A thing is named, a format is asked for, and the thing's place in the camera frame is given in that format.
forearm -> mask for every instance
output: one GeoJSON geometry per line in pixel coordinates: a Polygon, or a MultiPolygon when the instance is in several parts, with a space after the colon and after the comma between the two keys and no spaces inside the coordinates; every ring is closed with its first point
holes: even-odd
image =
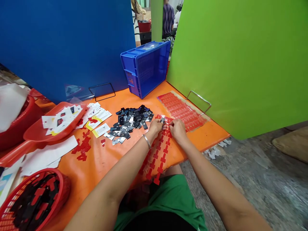
{"type": "MultiPolygon", "coordinates": [[[[157,136],[150,131],[145,135],[150,144],[157,136]]],[[[113,230],[119,204],[135,179],[148,151],[148,143],[141,137],[87,196],[65,231],[113,230]]]]}
{"type": "MultiPolygon", "coordinates": [[[[145,136],[150,144],[152,144],[157,134],[149,131],[145,136]]],[[[99,184],[104,188],[104,194],[108,198],[113,201],[121,202],[141,168],[148,151],[148,143],[142,136],[105,175],[99,184]]]]}
{"type": "Polygon", "coordinates": [[[228,230],[270,230],[254,207],[188,140],[179,142],[214,207],[228,230]]]}

red plastic scoop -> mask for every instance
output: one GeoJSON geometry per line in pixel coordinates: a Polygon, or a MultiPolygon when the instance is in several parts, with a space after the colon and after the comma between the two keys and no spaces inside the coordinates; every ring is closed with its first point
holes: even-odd
{"type": "MultiPolygon", "coordinates": [[[[70,104],[68,102],[61,102],[52,110],[50,110],[46,116],[54,116],[62,111],[64,107],[72,107],[73,105],[74,104],[70,104]]],[[[38,142],[57,141],[66,137],[76,127],[78,121],[81,119],[85,112],[86,105],[80,106],[82,108],[81,112],[79,112],[76,118],[62,132],[55,136],[46,135],[47,128],[43,128],[42,118],[40,118],[25,131],[23,135],[23,139],[25,141],[0,159],[0,166],[11,167],[17,160],[22,157],[23,154],[27,153],[27,151],[29,151],[30,148],[32,148],[38,142]]]]}

blue partition board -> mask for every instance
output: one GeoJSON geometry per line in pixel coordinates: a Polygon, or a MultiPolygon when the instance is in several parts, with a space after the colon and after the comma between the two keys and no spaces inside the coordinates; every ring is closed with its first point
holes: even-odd
{"type": "Polygon", "coordinates": [[[120,54],[135,47],[128,0],[1,0],[0,63],[54,103],[65,85],[128,88],[120,54]]]}

blue plastic crate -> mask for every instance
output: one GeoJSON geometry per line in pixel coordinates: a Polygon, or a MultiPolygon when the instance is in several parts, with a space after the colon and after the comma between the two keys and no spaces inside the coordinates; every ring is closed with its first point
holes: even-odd
{"type": "Polygon", "coordinates": [[[170,45],[152,41],[121,54],[131,93],[143,99],[166,79],[170,45]]]}

left hand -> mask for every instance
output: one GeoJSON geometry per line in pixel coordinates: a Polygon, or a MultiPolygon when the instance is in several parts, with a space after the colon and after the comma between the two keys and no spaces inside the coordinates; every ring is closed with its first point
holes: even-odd
{"type": "Polygon", "coordinates": [[[155,119],[151,122],[149,132],[153,133],[157,137],[158,133],[162,130],[166,130],[166,128],[166,123],[163,124],[160,122],[160,119],[155,119]]]}

